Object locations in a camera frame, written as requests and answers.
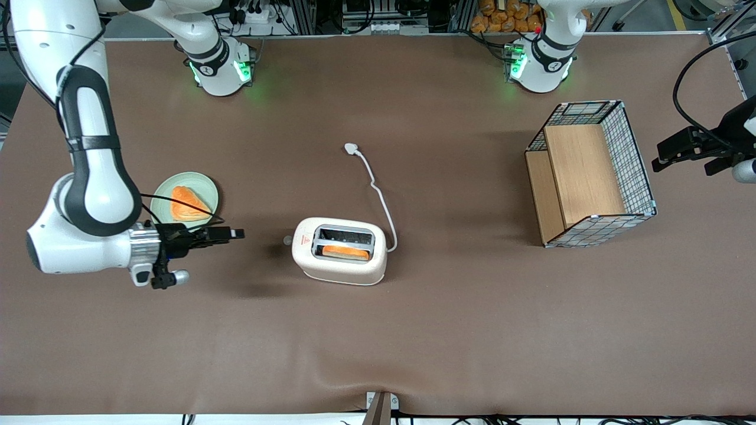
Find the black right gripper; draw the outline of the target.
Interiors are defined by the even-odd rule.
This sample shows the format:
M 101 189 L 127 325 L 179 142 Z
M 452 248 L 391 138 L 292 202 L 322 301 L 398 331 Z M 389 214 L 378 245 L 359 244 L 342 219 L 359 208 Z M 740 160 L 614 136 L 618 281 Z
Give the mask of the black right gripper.
M 186 257 L 191 249 L 202 249 L 231 240 L 245 238 L 244 229 L 230 227 L 206 227 L 192 232 L 182 224 L 155 224 L 159 237 L 155 271 L 167 271 L 171 259 Z

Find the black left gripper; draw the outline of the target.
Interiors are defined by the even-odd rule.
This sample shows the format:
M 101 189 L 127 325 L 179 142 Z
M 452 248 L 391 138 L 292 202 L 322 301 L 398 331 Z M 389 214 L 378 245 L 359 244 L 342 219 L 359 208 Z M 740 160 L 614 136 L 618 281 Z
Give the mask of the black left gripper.
M 746 128 L 749 119 L 754 118 L 755 97 L 743 100 L 739 105 L 724 113 L 718 125 L 718 136 L 729 143 L 734 152 L 754 156 L 755 137 Z M 687 127 L 665 138 L 656 145 L 658 157 L 653 159 L 653 172 L 683 161 L 698 161 L 713 157 L 718 153 L 718 142 L 695 127 Z M 707 176 L 723 172 L 734 165 L 734 156 L 716 157 L 705 164 Z

